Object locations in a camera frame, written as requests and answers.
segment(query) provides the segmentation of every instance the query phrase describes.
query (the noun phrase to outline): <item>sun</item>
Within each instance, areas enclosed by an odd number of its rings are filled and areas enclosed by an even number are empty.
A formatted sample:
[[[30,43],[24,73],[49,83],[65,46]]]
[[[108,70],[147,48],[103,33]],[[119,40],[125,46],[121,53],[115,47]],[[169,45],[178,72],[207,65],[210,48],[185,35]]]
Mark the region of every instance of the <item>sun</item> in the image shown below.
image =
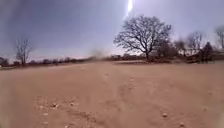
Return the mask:
[[[132,8],[133,8],[133,1],[128,0],[128,13],[130,13],[132,11]]]

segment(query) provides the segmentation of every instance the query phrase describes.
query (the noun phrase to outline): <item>dirt field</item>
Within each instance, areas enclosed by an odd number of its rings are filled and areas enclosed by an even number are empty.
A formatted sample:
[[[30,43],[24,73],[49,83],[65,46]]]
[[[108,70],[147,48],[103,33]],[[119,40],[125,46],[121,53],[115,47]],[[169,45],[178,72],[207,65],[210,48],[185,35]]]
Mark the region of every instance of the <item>dirt field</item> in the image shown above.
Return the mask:
[[[0,71],[1,128],[223,128],[224,62]]]

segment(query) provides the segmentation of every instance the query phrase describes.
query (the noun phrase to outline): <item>tree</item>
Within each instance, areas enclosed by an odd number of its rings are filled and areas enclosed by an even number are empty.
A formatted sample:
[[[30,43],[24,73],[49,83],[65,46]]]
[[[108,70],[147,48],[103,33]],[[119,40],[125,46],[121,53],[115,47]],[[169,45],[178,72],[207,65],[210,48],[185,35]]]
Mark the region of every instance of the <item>tree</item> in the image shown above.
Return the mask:
[[[212,60],[212,54],[213,54],[213,48],[210,42],[207,42],[207,44],[201,50],[201,55],[200,55],[201,61],[207,63],[209,60]]]
[[[156,17],[139,16],[125,21],[123,30],[116,36],[114,43],[127,51],[149,53],[161,40],[168,40],[171,25],[166,25]]]
[[[202,33],[201,32],[193,32],[188,37],[188,47],[195,53],[200,50],[201,48],[201,41],[202,41]]]
[[[159,47],[157,47],[157,54],[159,57],[173,57],[177,55],[178,51],[173,47],[170,41],[160,41]]]
[[[178,53],[183,51],[184,56],[186,56],[186,43],[182,40],[178,40],[174,42],[174,46]]]
[[[216,28],[215,33],[217,35],[218,42],[222,46],[222,49],[224,49],[224,26]]]
[[[22,66],[26,65],[32,50],[31,43],[28,39],[22,39],[15,43],[16,59],[20,61]]]

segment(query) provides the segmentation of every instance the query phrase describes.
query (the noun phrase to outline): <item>leafless tree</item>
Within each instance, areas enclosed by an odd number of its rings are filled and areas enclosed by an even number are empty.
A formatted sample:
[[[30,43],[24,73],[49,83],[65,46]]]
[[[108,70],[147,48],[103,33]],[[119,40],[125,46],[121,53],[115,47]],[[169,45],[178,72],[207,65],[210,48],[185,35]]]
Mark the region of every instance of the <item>leafless tree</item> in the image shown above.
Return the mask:
[[[27,59],[32,51],[31,43],[28,39],[18,40],[15,43],[16,59],[20,61],[22,66],[26,65]]]
[[[186,56],[186,43],[182,40],[178,40],[174,42],[175,48],[178,53],[183,51],[184,56]]]
[[[224,49],[224,26],[216,28],[215,33],[217,35],[218,42],[222,46],[222,49]]]
[[[166,25],[156,17],[139,16],[127,20],[114,43],[127,51],[142,52],[149,60],[149,53],[161,40],[168,40],[171,25]]]
[[[197,51],[200,50],[202,37],[203,36],[201,32],[193,32],[187,37],[188,47],[191,50],[191,54],[192,51],[196,53]]]

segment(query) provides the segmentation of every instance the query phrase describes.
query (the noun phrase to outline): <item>blue sky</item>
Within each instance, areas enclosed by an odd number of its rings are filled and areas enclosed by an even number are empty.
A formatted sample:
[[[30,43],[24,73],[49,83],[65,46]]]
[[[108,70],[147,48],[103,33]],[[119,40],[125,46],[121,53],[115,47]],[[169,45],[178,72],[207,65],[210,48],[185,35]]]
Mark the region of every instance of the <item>blue sky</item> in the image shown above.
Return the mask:
[[[157,16],[173,26],[174,39],[202,31],[214,42],[215,27],[224,25],[223,5],[223,0],[133,0],[129,17]],[[0,8],[0,56],[13,58],[12,44],[20,38],[32,42],[31,59],[85,57],[96,49],[123,52],[113,39],[128,0],[0,0]]]

